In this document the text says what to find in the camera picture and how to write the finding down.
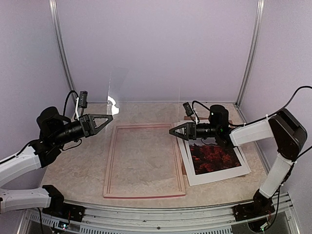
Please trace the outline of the front aluminium rail base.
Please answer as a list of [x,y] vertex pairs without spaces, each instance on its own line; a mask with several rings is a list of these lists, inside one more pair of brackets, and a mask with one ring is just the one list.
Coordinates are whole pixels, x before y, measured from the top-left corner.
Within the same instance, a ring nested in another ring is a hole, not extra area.
[[268,222],[265,234],[300,234],[302,231],[288,194],[275,195],[277,213],[238,220],[236,203],[188,208],[130,208],[77,203],[85,208],[82,220],[22,213],[19,234],[252,234]]

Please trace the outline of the left aluminium corner post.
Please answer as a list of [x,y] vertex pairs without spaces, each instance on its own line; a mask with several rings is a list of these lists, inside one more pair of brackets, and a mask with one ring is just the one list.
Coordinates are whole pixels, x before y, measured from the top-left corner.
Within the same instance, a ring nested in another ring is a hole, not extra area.
[[58,14],[58,6],[57,6],[57,1],[56,0],[49,0],[49,8],[50,8],[50,13],[51,13],[51,18],[52,18],[52,24],[54,27],[54,32],[57,40],[57,45],[58,45],[58,51],[59,51],[59,56],[61,60],[61,64],[64,70],[65,74],[65,80],[67,82],[69,90],[76,90],[74,81],[71,76],[69,64],[68,64],[68,59],[66,56],[65,52],[65,46],[63,43],[63,38],[62,38],[62,31],[61,31],[61,25],[60,25],[60,20],[59,20],[59,14]]

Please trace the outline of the wooden picture frame pink edge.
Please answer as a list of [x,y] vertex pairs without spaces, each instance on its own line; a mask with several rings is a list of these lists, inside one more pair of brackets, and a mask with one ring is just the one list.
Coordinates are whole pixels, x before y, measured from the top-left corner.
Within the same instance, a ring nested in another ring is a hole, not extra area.
[[103,197],[185,196],[182,159],[171,123],[123,124],[113,129]]

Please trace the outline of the right aluminium corner post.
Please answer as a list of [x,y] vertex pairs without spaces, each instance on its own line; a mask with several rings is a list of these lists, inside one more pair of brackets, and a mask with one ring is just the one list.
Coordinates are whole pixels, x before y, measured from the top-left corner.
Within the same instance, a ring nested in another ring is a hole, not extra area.
[[244,99],[244,96],[245,96],[246,91],[247,91],[247,86],[248,86],[248,82],[250,79],[250,74],[252,71],[253,61],[254,61],[254,57],[256,55],[258,39],[259,39],[260,30],[261,30],[264,5],[265,5],[264,0],[258,0],[257,1],[251,45],[249,48],[247,63],[246,63],[244,74],[243,74],[243,80],[242,80],[242,83],[241,83],[241,86],[240,86],[240,89],[238,92],[238,96],[237,96],[237,99],[235,102],[237,109],[240,109],[240,107],[242,106],[243,99]]

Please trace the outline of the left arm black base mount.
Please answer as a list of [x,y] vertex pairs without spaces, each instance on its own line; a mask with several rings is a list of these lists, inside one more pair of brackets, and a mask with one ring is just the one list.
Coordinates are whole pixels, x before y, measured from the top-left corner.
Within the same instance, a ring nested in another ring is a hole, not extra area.
[[44,214],[66,219],[68,221],[82,222],[85,213],[85,207],[63,202],[60,209],[58,210],[53,210],[52,208],[43,208],[42,211]]

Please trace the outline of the brown cardboard backing board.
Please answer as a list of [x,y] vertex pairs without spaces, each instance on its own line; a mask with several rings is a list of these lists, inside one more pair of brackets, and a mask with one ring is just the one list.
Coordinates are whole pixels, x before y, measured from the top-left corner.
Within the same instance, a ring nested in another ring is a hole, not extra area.
[[[203,121],[203,122],[209,122],[208,118],[207,117],[200,117],[199,118],[200,121]],[[188,117],[188,116],[184,116],[184,119],[181,120],[180,122],[178,122],[179,124],[183,124],[185,122],[193,122],[191,120],[191,117]],[[186,175],[187,172],[186,172],[186,169],[185,169],[185,165],[184,165],[184,161],[183,161],[183,157],[182,157],[182,150],[181,150],[181,147],[180,147],[180,144],[179,144],[179,141],[177,140],[177,145],[178,145],[178,148],[179,148],[179,155],[180,155],[180,161],[181,161],[181,167],[182,167],[182,174],[183,175]]]

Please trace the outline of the landscape photo print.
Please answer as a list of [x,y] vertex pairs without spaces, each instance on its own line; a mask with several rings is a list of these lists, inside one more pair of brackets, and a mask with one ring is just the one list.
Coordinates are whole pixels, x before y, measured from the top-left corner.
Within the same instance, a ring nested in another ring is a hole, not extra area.
[[224,149],[214,137],[183,140],[177,143],[190,186],[202,185],[251,172],[240,147]]

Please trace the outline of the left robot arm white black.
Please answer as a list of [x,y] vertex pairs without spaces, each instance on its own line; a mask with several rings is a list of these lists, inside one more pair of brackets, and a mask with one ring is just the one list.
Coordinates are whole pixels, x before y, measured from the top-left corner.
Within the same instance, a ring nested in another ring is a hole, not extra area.
[[[85,114],[76,121],[60,115],[52,106],[37,118],[39,138],[28,142],[19,152],[0,161],[0,184],[52,164],[63,146],[72,141],[97,135],[113,120],[112,115]],[[62,217],[68,213],[63,194],[53,185],[28,190],[0,190],[0,211],[43,208]]]

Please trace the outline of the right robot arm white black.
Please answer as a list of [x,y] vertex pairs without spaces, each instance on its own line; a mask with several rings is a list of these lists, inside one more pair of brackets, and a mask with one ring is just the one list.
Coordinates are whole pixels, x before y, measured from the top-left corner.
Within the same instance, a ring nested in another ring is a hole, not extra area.
[[267,177],[249,206],[253,216],[260,216],[268,209],[273,195],[288,180],[297,160],[305,154],[303,148],[308,139],[305,127],[286,107],[253,122],[235,125],[229,121],[229,111],[218,104],[209,107],[207,123],[196,118],[171,128],[169,134],[186,141],[214,138],[224,148],[253,142],[264,157],[268,156],[264,143],[268,143],[276,157],[270,162]]

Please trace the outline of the clear acrylic glass sheet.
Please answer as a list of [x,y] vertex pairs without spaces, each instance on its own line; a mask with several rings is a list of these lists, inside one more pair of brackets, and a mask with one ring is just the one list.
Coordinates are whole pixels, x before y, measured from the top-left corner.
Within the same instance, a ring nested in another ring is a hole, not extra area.
[[107,79],[107,112],[113,124],[170,123],[179,117],[181,73],[143,72],[111,67]]

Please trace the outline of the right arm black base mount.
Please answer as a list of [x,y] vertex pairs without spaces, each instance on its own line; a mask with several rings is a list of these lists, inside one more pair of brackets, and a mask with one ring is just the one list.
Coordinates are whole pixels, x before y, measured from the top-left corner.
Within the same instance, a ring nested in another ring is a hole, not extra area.
[[275,212],[274,205],[269,204],[266,207],[257,207],[254,202],[235,205],[232,210],[236,221],[252,219]]

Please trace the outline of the lower photo print white border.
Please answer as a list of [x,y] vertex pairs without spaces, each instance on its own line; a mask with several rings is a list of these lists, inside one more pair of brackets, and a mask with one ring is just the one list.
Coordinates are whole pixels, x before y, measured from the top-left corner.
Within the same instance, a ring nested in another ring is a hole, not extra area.
[[198,138],[182,141],[192,172],[195,175],[205,175],[213,172],[225,171],[233,168],[246,168],[251,172],[244,156],[238,148],[224,149],[219,146],[213,137]]

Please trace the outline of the aluminium corner post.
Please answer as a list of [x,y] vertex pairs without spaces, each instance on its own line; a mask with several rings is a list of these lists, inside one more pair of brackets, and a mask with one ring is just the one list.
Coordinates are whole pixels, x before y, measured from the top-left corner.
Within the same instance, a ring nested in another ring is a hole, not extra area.
[[62,38],[62,31],[61,31],[61,25],[60,25],[60,20],[59,20],[59,14],[58,14],[58,6],[57,6],[57,1],[56,0],[49,0],[49,8],[50,8],[50,13],[51,13],[51,18],[52,18],[52,24],[54,27],[54,32],[57,40],[57,45],[58,45],[58,51],[59,51],[59,56],[61,60],[61,64],[64,70],[65,74],[65,80],[67,82],[69,90],[76,90],[74,81],[71,76],[69,64],[68,64],[68,59],[66,56],[65,52],[65,46],[63,43],[63,38]]
[[248,86],[248,82],[250,79],[250,74],[252,71],[253,61],[254,61],[254,57],[256,55],[258,39],[259,39],[260,30],[261,30],[264,5],[265,5],[264,0],[258,0],[257,1],[251,45],[249,48],[247,63],[246,63],[244,74],[243,74],[243,80],[242,80],[242,83],[241,83],[241,86],[240,86],[240,89],[238,92],[238,96],[237,96],[237,99],[235,102],[237,109],[240,109],[240,107],[242,106],[243,99],[244,99],[244,96],[245,96],[246,91],[247,91],[247,86]]

